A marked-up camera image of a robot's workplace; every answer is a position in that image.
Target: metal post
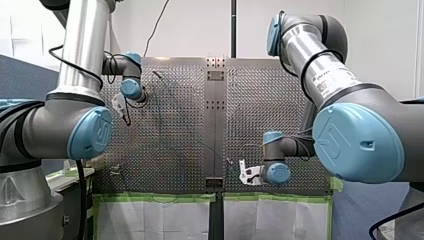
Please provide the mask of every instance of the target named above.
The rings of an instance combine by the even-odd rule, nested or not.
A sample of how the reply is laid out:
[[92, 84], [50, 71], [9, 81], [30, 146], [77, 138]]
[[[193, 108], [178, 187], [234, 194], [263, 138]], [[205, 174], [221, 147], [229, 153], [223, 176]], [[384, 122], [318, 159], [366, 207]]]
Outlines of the metal post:
[[231, 58], [237, 57], [237, 0], [231, 0]]
[[[115, 0], [72, 0], [66, 24], [62, 58], [101, 75], [106, 27]], [[58, 86], [51, 93], [70, 93], [100, 99], [100, 83], [62, 63]]]

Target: metal frame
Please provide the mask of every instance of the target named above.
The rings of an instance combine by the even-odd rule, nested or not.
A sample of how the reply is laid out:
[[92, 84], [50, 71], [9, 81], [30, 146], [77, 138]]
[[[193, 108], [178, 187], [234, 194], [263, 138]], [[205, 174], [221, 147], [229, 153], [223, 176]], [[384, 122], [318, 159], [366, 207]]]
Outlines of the metal frame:
[[[95, 178], [94, 188], [96, 192], [141, 191], [178, 194], [213, 192], [221, 194], [223, 191], [270, 191], [304, 195], [329, 194], [329, 177], [326, 176], [324, 168], [317, 159], [311, 159], [309, 162], [290, 159], [289, 165], [294, 166], [292, 171], [295, 183], [291, 182], [286, 187], [251, 187], [242, 185], [238, 180], [238, 162], [236, 161], [240, 159], [234, 152], [238, 152], [240, 146], [245, 143], [261, 144], [263, 132], [270, 130], [267, 129], [270, 127], [283, 130], [287, 134], [294, 134], [301, 127], [305, 98], [300, 90], [298, 80], [284, 73], [278, 61], [222, 58], [145, 58], [142, 65], [142, 82], [146, 86], [147, 92], [152, 95], [150, 100], [155, 101], [157, 95], [163, 101], [162, 103], [151, 102], [150, 106], [148, 104], [146, 108], [141, 110], [130, 109], [133, 118], [133, 126], [130, 128], [125, 126], [122, 120], [115, 119], [113, 142], [106, 153], [106, 168], [97, 173]], [[172, 114], [175, 115], [175, 109], [172, 108], [173, 103], [171, 103], [170, 96], [155, 93], [155, 91], [161, 91], [161, 89], [152, 73], [153, 70], [172, 78], [170, 81], [175, 83], [172, 85], [172, 88], [175, 89], [172, 91], [175, 90], [175, 97], [178, 101], [189, 101], [181, 104], [181, 106], [184, 105], [182, 110], [187, 111], [187, 114], [190, 115], [190, 118], [185, 115], [187, 117], [185, 123], [181, 119], [172, 117]], [[112, 86], [105, 85], [104, 99], [111, 99], [119, 91], [119, 84], [120, 79], [117, 79]], [[237, 88], [243, 90], [243, 87], [250, 89], [246, 92], [248, 94], [234, 92]], [[234, 114], [240, 114], [235, 107], [235, 104], [239, 103], [248, 107], [253, 104], [254, 108], [235, 119]], [[259, 110], [260, 113], [266, 113], [271, 117], [267, 115], [258, 116], [256, 111]], [[165, 159], [162, 159], [161, 155], [157, 155], [158, 158], [153, 159], [154, 156], [150, 156], [148, 150], [146, 152], [146, 148], [151, 147], [152, 144], [143, 146], [143, 144], [145, 145], [157, 137], [155, 135], [157, 132], [153, 134], [149, 132], [149, 128], [152, 130], [157, 124], [155, 115], [158, 114], [158, 111], [162, 111], [162, 114], [165, 113], [165, 117], [169, 118], [164, 121], [169, 121], [167, 124], [173, 126], [173, 129], [168, 128], [167, 132], [163, 132], [167, 138], [174, 140], [175, 137], [184, 139], [191, 136], [193, 138], [190, 134], [184, 135], [182, 131], [177, 131], [178, 134], [176, 135], [173, 134], [172, 131], [175, 129], [186, 129], [181, 124], [190, 124], [190, 127], [198, 130], [195, 140], [186, 140], [187, 142], [182, 148], [184, 154], [190, 155], [193, 153], [192, 151], [198, 153], [197, 155], [194, 154], [195, 156], [193, 155], [194, 158], [187, 159], [189, 161], [188, 166], [192, 168], [188, 171], [187, 179], [189, 181], [186, 181], [185, 185], [172, 183], [172, 181], [178, 181], [178, 178], [181, 177], [178, 171], [173, 171], [177, 165], [170, 165], [172, 157], [164, 155], [162, 157]], [[236, 129], [239, 123], [242, 123], [242, 127], [249, 126], [249, 124], [256, 125], [249, 129]], [[237, 141], [233, 141], [234, 131], [237, 134], [241, 133]], [[255, 163], [260, 164], [262, 161], [261, 151], [250, 152], [246, 160], [248, 166]], [[120, 176], [115, 174], [116, 170], [118, 170]], [[157, 176], [149, 177], [146, 174], [157, 174]], [[133, 186], [125, 187], [123, 184], [124, 178]], [[173, 187], [160, 185], [159, 181], [164, 181], [165, 184], [170, 184]]]

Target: wire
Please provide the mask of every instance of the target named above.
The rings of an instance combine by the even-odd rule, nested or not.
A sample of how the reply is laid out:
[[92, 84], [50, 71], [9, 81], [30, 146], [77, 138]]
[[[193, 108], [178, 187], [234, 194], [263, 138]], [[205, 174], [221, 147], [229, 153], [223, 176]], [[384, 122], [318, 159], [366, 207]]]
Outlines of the wire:
[[388, 222], [390, 222], [390, 221], [392, 221], [392, 220], [395, 220], [395, 219], [397, 219], [397, 218], [403, 217], [403, 216], [405, 216], [405, 215], [408, 215], [408, 214], [410, 214], [410, 213], [413, 213], [413, 212], [415, 212], [415, 211], [418, 211], [418, 210], [420, 210], [420, 209], [422, 209], [422, 208], [424, 208], [424, 202], [422, 202], [422, 203], [420, 203], [420, 204], [417, 204], [417, 205], [415, 205], [415, 206], [413, 206], [413, 207], [407, 208], [407, 209], [405, 209], [405, 210], [402, 210], [402, 211], [400, 211], [400, 212], [397, 212], [397, 213], [395, 213], [395, 214], [393, 214], [393, 215], [391, 215], [391, 216], [389, 216], [389, 217], [386, 217], [386, 218], [384, 218], [384, 219], [382, 219], [382, 220], [378, 221], [377, 223], [375, 223], [374, 225], [372, 225], [372, 226], [370, 227], [369, 231], [368, 231], [368, 233], [369, 233], [369, 235], [370, 235], [371, 239], [372, 239], [372, 240], [377, 240], [377, 239], [375, 238], [375, 236], [374, 236], [374, 231], [375, 231], [375, 230], [377, 230], [379, 227], [381, 227], [381, 225], [383, 225], [383, 224], [385, 224], [385, 223], [388, 223]]
[[107, 75], [107, 82], [108, 82], [109, 84], [113, 84], [113, 83], [115, 82], [115, 80], [116, 80], [116, 75], [117, 75], [116, 68], [117, 68], [117, 66], [118, 66], [118, 61], [116, 60], [115, 56], [113, 56], [113, 54], [112, 54], [112, 53], [110, 53], [110, 52], [108, 52], [108, 51], [104, 51], [104, 52], [110, 56], [110, 59], [111, 59], [111, 60], [113, 60], [113, 63], [115, 64], [115, 65], [112, 67], [112, 61], [109, 61], [109, 71], [110, 71], [110, 73], [111, 73], [111, 74], [112, 74], [112, 76], [113, 76], [112, 81], [110, 81], [110, 80], [109, 80], [109, 75]]
[[81, 71], [83, 73], [86, 73], [86, 74], [94, 77], [97, 81], [99, 81], [100, 90], [102, 90], [102, 88], [103, 88], [103, 80], [102, 80], [102, 78], [100, 76], [98, 76], [97, 74], [95, 74], [95, 73], [93, 73], [93, 72], [91, 72], [91, 71], [89, 71], [87, 69], [84, 69], [84, 68], [82, 68], [82, 67], [80, 67], [80, 66], [78, 66], [78, 65], [76, 65], [74, 63], [71, 63], [71, 62], [63, 59], [63, 58], [59, 57], [58, 55], [56, 55], [56, 53], [54, 53], [54, 51], [59, 50], [61, 48], [63, 48], [63, 45], [60, 45], [60, 46], [57, 46], [57, 47], [54, 47], [54, 48], [49, 49], [50, 55], [52, 55], [54, 58], [56, 58], [60, 62], [65, 63], [66, 65], [71, 66], [71, 67], [77, 69], [78, 71]]
[[78, 178], [80, 185], [80, 198], [81, 198], [81, 213], [80, 213], [80, 224], [78, 229], [78, 240], [84, 240], [85, 221], [87, 219], [87, 182], [84, 176], [84, 168], [82, 166], [82, 160], [76, 160], [78, 169]]
[[149, 50], [150, 40], [152, 40], [153, 36], [155, 35], [156, 29], [157, 29], [157, 27], [159, 25], [159, 21], [162, 18], [162, 15], [165, 12], [165, 9], [166, 9], [166, 6], [168, 5], [168, 3], [169, 3], [169, 0], [166, 0], [165, 4], [163, 5], [163, 8], [162, 8], [162, 11], [161, 11], [160, 15], [159, 15], [158, 19], [156, 20], [156, 24], [155, 24], [155, 27], [153, 28], [153, 32], [150, 35], [149, 39], [147, 39], [146, 49], [144, 50], [143, 57], [146, 57], [147, 50]]

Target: perforated metal panel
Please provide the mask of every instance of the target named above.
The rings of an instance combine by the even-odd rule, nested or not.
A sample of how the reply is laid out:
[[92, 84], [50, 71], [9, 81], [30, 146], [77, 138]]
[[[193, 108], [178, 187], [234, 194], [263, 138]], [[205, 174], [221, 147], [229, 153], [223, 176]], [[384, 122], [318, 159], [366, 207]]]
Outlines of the perforated metal panel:
[[[148, 104], [130, 108], [130, 127], [113, 113], [112, 143], [105, 154], [106, 166], [95, 178], [96, 192], [204, 191], [205, 65], [204, 59], [143, 59]], [[120, 82], [117, 78], [102, 91], [110, 108]]]
[[[253, 145], [262, 144], [264, 132], [298, 131], [305, 103], [298, 80], [276, 60], [226, 59], [219, 70], [225, 78], [219, 81], [207, 80], [210, 68], [206, 59], [143, 59], [149, 102], [130, 108], [130, 127], [113, 111], [112, 143], [94, 191], [203, 193], [206, 177], [222, 176], [216, 169], [224, 162], [225, 191], [326, 194], [329, 178], [317, 159], [288, 159], [292, 179], [284, 187], [251, 187], [238, 180], [238, 160], [246, 159], [248, 166], [262, 163], [262, 149]], [[109, 107], [120, 81], [105, 84], [102, 91]]]
[[251, 187], [240, 182], [238, 160], [245, 159], [247, 167], [262, 164], [264, 132], [281, 130], [290, 135], [299, 131], [305, 98], [299, 80], [285, 73], [278, 61], [230, 59], [226, 67], [225, 190], [326, 194], [329, 178], [316, 158], [288, 159], [292, 178], [282, 187]]

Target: silver robotic arm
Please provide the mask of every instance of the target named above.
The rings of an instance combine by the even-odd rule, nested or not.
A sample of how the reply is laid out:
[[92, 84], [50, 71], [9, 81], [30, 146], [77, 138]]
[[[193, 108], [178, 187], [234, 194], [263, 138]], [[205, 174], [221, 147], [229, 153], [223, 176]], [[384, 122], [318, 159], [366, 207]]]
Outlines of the silver robotic arm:
[[52, 195], [41, 159], [91, 159], [105, 151], [112, 116], [99, 95], [102, 74], [122, 75], [121, 94], [129, 101], [146, 99], [140, 56], [104, 54], [115, 0], [42, 2], [67, 2], [56, 6], [66, 12], [63, 53], [56, 56], [62, 63], [57, 87], [45, 102], [0, 101], [8, 105], [0, 107], [0, 235], [5, 239], [62, 239], [62, 197]]
[[281, 12], [273, 18], [268, 54], [293, 68], [309, 102], [297, 139], [265, 133], [265, 183], [288, 180], [284, 157], [293, 152], [316, 154], [329, 172], [347, 181], [423, 182], [424, 105], [400, 103], [382, 87], [361, 82], [343, 63], [346, 39], [342, 25], [328, 16]]

